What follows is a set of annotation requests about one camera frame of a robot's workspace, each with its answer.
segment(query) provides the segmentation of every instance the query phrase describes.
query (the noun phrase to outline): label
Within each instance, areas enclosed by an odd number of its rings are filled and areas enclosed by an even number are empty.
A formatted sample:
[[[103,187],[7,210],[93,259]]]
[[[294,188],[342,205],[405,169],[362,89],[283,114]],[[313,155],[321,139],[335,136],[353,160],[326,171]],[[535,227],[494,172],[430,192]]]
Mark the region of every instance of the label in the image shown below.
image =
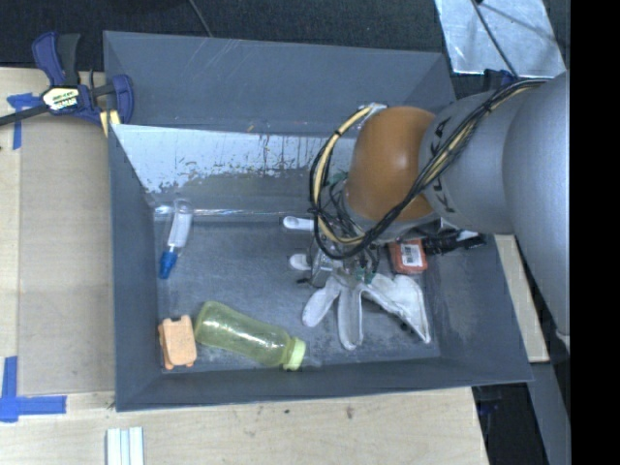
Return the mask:
[[[413,267],[424,266],[419,245],[411,243],[401,244],[400,254],[404,265]]]
[[[52,88],[44,96],[43,101],[50,110],[59,111],[78,105],[79,90],[76,88]]]

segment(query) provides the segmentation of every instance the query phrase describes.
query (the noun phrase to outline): small red object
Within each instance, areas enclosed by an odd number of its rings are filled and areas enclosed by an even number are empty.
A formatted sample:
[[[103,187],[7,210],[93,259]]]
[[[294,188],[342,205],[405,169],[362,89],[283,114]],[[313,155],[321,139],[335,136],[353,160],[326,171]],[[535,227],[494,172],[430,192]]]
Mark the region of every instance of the small red object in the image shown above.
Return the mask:
[[[393,242],[388,248],[395,272],[411,275],[426,270],[426,254],[421,239]]]

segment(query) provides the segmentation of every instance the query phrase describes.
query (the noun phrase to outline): white surface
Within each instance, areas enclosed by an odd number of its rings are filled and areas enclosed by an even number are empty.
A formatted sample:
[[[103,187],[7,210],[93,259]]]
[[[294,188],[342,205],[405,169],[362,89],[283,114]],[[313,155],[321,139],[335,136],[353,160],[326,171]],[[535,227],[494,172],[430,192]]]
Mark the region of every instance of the white surface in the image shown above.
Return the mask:
[[[139,181],[149,192],[183,187],[212,175],[278,176],[307,169],[325,138],[225,133],[149,126],[114,125]],[[341,139],[332,170],[347,170],[354,139]]]
[[[470,0],[435,0],[435,5],[455,72],[508,69]],[[566,70],[543,0],[484,0],[479,9],[520,76],[554,78]]]

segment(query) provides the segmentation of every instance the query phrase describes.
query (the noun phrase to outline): wooden table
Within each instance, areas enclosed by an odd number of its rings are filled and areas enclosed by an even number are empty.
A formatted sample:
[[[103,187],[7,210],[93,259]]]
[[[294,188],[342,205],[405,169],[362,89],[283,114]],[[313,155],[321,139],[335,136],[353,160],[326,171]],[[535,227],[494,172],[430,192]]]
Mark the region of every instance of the wooden table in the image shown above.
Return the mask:
[[[101,82],[102,75],[98,75],[97,80]],[[40,71],[0,68],[0,115],[12,111],[4,101],[7,95],[39,93],[46,87],[46,77]],[[88,132],[85,133],[91,137],[88,142],[81,147],[74,143],[72,149],[66,149],[67,138],[80,131]],[[92,353],[79,349],[82,337],[88,334],[83,323],[93,322],[84,320],[84,309],[92,308],[94,303],[92,298],[83,298],[83,292],[96,291],[109,279],[109,241],[106,239],[102,244],[101,239],[109,232],[108,216],[104,212],[106,218],[103,218],[102,212],[89,210],[83,201],[67,200],[67,188],[59,193],[65,196],[64,200],[55,202],[54,199],[35,198],[37,192],[40,195],[53,192],[50,184],[56,184],[57,188],[58,174],[32,167],[24,167],[24,170],[38,170],[38,174],[45,176],[21,171],[23,151],[34,150],[37,140],[44,140],[45,154],[54,159],[54,167],[66,171],[73,165],[79,166],[77,177],[66,182],[75,186],[74,191],[81,191],[84,195],[90,194],[87,191],[90,188],[105,191],[101,177],[90,177],[87,172],[91,165],[83,162],[102,160],[102,153],[92,150],[105,149],[103,137],[95,126],[87,126],[75,119],[41,116],[24,123],[24,146],[12,150],[13,127],[0,128],[0,357],[23,355],[17,346],[18,305],[22,303],[20,310],[27,318],[33,318],[32,312],[28,311],[33,304],[32,293],[55,293],[56,296],[52,297],[54,308],[66,322],[45,332],[49,353],[44,356],[44,362],[55,364],[60,373],[72,374],[74,370],[69,370],[72,363],[81,369],[77,371],[79,377],[76,376],[78,390],[68,394],[66,415],[22,417],[15,424],[0,423],[1,464],[104,463],[106,430],[131,426],[143,427],[145,462],[148,465],[199,462],[488,463],[473,395],[468,387],[368,397],[116,413],[113,391],[94,392],[97,381],[103,380],[105,386],[109,375],[96,364],[94,374],[88,371],[88,366],[84,366],[87,358],[80,357],[91,357]],[[78,156],[80,150],[86,150],[81,154],[83,158]],[[101,169],[98,164],[92,165],[93,171]],[[102,198],[107,204],[108,195],[102,194]],[[55,220],[45,216],[40,216],[39,220],[36,215],[33,217],[33,208],[29,205],[41,206],[42,202],[47,205],[45,211],[56,212]],[[71,216],[73,220],[70,219],[59,231],[58,219],[67,222],[62,220],[63,215]],[[49,247],[48,237],[53,233],[69,233],[73,238],[65,240],[69,249],[55,257],[56,264],[44,266],[39,262],[49,261],[48,250],[45,250]],[[84,243],[91,243],[91,246],[84,249]],[[531,361],[546,361],[548,355],[541,328],[514,240],[504,236],[498,243],[528,356]],[[75,261],[76,257],[80,260],[75,263],[81,274],[78,283],[71,269],[71,260]],[[89,267],[89,261],[100,266]],[[54,271],[61,265],[68,270],[58,277]],[[64,306],[58,298],[65,298]],[[29,332],[28,326],[22,325],[21,330],[22,335]],[[75,346],[75,352],[64,358],[56,356],[54,347],[63,346]]]

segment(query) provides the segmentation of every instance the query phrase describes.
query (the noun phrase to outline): blue tape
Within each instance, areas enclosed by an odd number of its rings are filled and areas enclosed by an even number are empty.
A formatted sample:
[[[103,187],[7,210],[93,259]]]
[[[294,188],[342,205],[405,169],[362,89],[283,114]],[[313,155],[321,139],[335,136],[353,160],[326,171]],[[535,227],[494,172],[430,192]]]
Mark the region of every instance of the blue tape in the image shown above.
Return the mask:
[[[67,413],[67,396],[17,396],[17,357],[4,360],[4,380],[0,398],[0,421],[17,422],[21,415]]]
[[[31,109],[32,107],[38,107],[43,103],[43,101],[33,95],[32,93],[23,93],[21,95],[11,95],[7,97],[7,102],[15,109],[16,112],[19,112],[23,109]],[[15,128],[13,131],[13,150],[17,150],[21,147],[21,122],[17,121],[15,123]]]

